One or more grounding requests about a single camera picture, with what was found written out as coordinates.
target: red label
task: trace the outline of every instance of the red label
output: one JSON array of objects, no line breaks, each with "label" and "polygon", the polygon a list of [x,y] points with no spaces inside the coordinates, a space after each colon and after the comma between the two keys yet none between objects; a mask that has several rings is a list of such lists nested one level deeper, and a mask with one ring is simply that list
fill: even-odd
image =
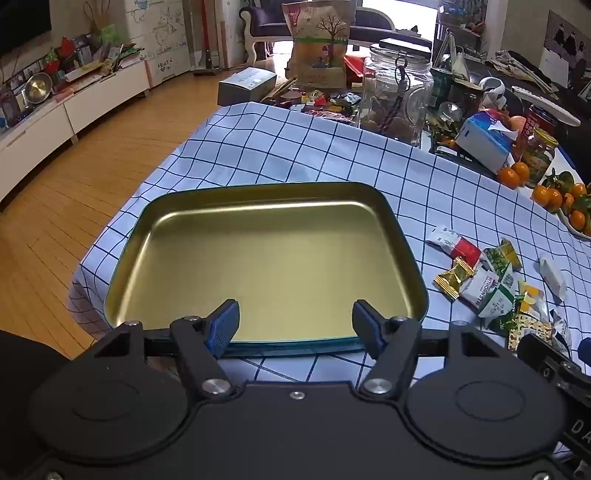
[{"label": "red label", "polygon": [[478,247],[475,247],[464,237],[460,237],[460,241],[452,250],[451,257],[462,257],[464,260],[466,260],[466,263],[468,265],[474,268],[474,265],[476,265],[478,259],[480,258],[480,249]]}]

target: packaged food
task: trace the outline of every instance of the packaged food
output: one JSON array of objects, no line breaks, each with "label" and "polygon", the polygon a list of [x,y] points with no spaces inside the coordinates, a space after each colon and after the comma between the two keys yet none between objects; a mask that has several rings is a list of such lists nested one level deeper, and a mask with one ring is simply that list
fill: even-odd
[{"label": "packaged food", "polygon": [[509,350],[515,352],[521,339],[529,333],[533,333],[534,335],[540,337],[542,340],[551,343],[552,327],[549,323],[534,320],[529,315],[522,313],[518,313],[517,315],[515,315],[515,323],[516,328],[509,331]]},{"label": "packaged food", "polygon": [[343,59],[355,19],[355,2],[317,0],[282,8],[294,40],[290,75],[297,76],[301,86],[346,89]]},{"label": "packaged food", "polygon": [[566,281],[562,272],[549,254],[540,256],[540,274],[552,291],[560,300],[566,299]]},{"label": "packaged food", "polygon": [[478,247],[446,226],[435,228],[427,235],[427,242],[438,245],[452,258],[462,257],[472,268],[481,261],[488,269],[494,271],[486,255]]},{"label": "packaged food", "polygon": [[523,280],[519,280],[519,293],[524,296],[519,312],[525,313],[535,320],[550,324],[544,292]]},{"label": "packaged food", "polygon": [[573,341],[570,338],[569,324],[556,310],[550,312],[552,319],[552,346],[568,358],[572,358],[570,349]]},{"label": "packaged food", "polygon": [[480,267],[474,273],[462,288],[460,289],[460,297],[467,300],[470,304],[480,309],[482,300],[486,297],[489,291],[494,288],[496,284],[496,276]]},{"label": "packaged food", "polygon": [[498,317],[513,312],[515,301],[514,283],[513,270],[509,263],[505,267],[497,287],[491,289],[480,304],[478,316],[484,319],[486,328]]},{"label": "packaged food", "polygon": [[472,267],[463,258],[456,257],[453,259],[451,270],[435,276],[433,281],[450,300],[457,300],[460,296],[460,286],[473,275]]},{"label": "packaged food", "polygon": [[485,248],[484,253],[499,275],[501,274],[501,271],[505,269],[507,263],[511,263],[513,271],[522,268],[517,252],[515,251],[515,248],[513,248],[513,244],[511,244],[506,238],[501,241],[501,244],[498,247]]}]

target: blue grid tablecloth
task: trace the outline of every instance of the blue grid tablecloth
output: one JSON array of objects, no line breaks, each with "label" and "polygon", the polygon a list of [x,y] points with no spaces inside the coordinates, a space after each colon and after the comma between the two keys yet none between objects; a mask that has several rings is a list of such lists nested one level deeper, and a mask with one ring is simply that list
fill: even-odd
[{"label": "blue grid tablecloth", "polygon": [[[303,113],[245,103],[214,114],[179,146],[115,215],[86,254],[74,276],[71,310],[78,323],[99,337],[109,330],[103,303],[125,242],[143,208],[158,196],[180,190],[253,183],[359,181],[387,197],[429,294],[426,328],[447,329],[450,320],[482,328],[471,307],[451,303],[433,278],[450,268],[442,250],[424,242],[437,225],[447,225],[479,248],[508,238],[523,263],[517,277],[546,291],[548,306],[568,320],[573,349],[591,336],[589,244],[573,237],[556,215],[517,192],[418,148],[371,132]],[[568,285],[557,304],[539,273],[538,257],[549,252]],[[505,339],[483,329],[501,345]],[[573,358],[579,362],[576,350]],[[364,352],[302,358],[223,360],[240,380],[351,380],[357,385],[373,364]],[[585,367],[587,374],[591,368]],[[416,378],[441,368],[442,358],[419,361]]]}]

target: white tv cabinet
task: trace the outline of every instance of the white tv cabinet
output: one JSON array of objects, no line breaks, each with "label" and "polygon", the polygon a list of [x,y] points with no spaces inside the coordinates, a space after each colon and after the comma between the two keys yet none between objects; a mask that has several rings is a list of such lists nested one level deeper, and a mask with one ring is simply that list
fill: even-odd
[{"label": "white tv cabinet", "polygon": [[0,200],[41,161],[124,101],[143,93],[150,81],[144,61],[130,65],[62,100],[50,100],[0,135]]}]

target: white snack packet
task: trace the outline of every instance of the white snack packet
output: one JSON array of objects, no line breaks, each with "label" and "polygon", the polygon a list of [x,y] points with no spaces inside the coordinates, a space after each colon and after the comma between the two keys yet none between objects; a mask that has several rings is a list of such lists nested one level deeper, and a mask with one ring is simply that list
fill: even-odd
[{"label": "white snack packet", "polygon": [[554,259],[549,254],[540,255],[540,274],[552,293],[560,300],[565,301],[566,282]]},{"label": "white snack packet", "polygon": [[451,228],[443,225],[436,227],[427,235],[426,241],[441,247],[452,258],[463,258],[472,268],[477,268],[477,265],[482,263],[496,276],[496,273],[494,273],[495,269],[488,260],[488,257],[476,245]]},{"label": "white snack packet", "polygon": [[495,284],[496,275],[487,272],[482,267],[478,268],[474,273],[474,276],[462,285],[460,289],[460,297],[466,299],[477,309],[480,309],[482,300],[484,300],[486,294],[489,293]]}]

